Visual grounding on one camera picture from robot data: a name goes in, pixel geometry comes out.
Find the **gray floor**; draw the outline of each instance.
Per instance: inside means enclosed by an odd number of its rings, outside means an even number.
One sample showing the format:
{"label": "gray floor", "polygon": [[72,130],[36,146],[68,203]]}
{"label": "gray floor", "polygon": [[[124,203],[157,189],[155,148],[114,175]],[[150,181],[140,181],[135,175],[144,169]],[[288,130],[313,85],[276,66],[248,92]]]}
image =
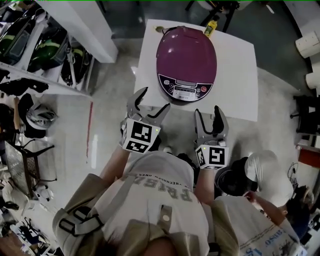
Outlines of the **gray floor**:
{"label": "gray floor", "polygon": [[[48,142],[54,148],[39,156],[42,179],[57,181],[47,185],[52,199],[40,198],[25,216],[34,220],[46,236],[54,241],[52,223],[55,213],[64,207],[84,178],[99,175],[121,139],[120,122],[126,115],[126,103],[134,92],[135,70],[138,66],[142,39],[116,39],[119,55],[115,64],[96,63],[92,98],[70,95],[45,95],[40,101],[51,106],[59,118],[48,131]],[[259,149],[276,153],[281,169],[287,173],[292,162],[298,161],[295,148],[297,120],[289,115],[295,110],[292,95],[299,92],[280,78],[258,69],[258,120],[228,118],[227,146],[229,160],[247,156]],[[92,102],[90,131],[88,123]],[[209,114],[203,115],[207,127],[212,125]],[[195,160],[193,140],[196,138],[194,113],[171,109],[162,123],[162,145],[171,146],[173,153],[186,153]],[[318,169],[299,163],[298,183],[314,186]],[[22,210],[15,212],[19,218]]]}
{"label": "gray floor", "polygon": [[[105,1],[105,17],[114,38],[143,38],[148,19],[162,19],[199,25],[208,11],[194,3],[185,11],[187,1]],[[311,66],[300,56],[295,41],[299,38],[283,9],[282,1],[271,1],[272,14],[260,2],[236,11],[227,33],[254,44],[257,66],[281,78],[304,94],[310,94],[305,75]],[[217,29],[226,20],[220,15]]]}

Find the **rice cooker control panel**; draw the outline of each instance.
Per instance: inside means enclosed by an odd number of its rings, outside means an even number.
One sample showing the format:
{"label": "rice cooker control panel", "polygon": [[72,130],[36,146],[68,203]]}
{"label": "rice cooker control panel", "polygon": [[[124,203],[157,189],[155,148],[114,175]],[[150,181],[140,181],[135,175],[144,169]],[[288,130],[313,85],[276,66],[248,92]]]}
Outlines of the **rice cooker control panel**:
{"label": "rice cooker control panel", "polygon": [[206,96],[213,83],[187,82],[158,74],[164,92],[171,97],[185,102],[195,102]]}

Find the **white wall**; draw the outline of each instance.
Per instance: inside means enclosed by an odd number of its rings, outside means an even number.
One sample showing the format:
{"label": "white wall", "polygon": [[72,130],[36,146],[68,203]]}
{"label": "white wall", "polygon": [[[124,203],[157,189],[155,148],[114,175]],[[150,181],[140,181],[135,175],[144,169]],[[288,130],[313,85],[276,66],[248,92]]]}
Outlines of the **white wall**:
{"label": "white wall", "polygon": [[116,62],[118,49],[96,1],[39,1],[71,36],[101,63]]}
{"label": "white wall", "polygon": [[[320,5],[316,1],[284,1],[302,36],[315,31],[320,37]],[[320,73],[320,53],[310,57],[313,72]]]}

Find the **yellow bottle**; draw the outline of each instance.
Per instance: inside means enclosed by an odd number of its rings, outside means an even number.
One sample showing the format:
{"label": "yellow bottle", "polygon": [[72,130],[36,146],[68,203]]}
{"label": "yellow bottle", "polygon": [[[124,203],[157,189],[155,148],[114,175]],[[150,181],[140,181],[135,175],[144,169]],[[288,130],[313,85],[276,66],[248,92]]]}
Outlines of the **yellow bottle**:
{"label": "yellow bottle", "polygon": [[213,20],[210,20],[208,25],[206,25],[206,29],[204,31],[204,34],[209,38],[211,34],[215,31],[215,29],[218,26],[218,20],[219,20],[218,15],[213,16]]}

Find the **red line on floor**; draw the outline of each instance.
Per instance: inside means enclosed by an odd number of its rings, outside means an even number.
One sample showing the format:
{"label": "red line on floor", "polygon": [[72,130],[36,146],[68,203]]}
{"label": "red line on floor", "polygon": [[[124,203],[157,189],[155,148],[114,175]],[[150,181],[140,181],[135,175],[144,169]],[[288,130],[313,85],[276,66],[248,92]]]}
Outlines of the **red line on floor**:
{"label": "red line on floor", "polygon": [[89,112],[89,121],[88,121],[88,130],[87,130],[87,134],[86,134],[86,158],[88,158],[88,152],[89,152],[89,137],[90,137],[90,127],[91,127],[91,117],[92,117],[93,106],[94,106],[94,103],[91,101],[90,112]]}

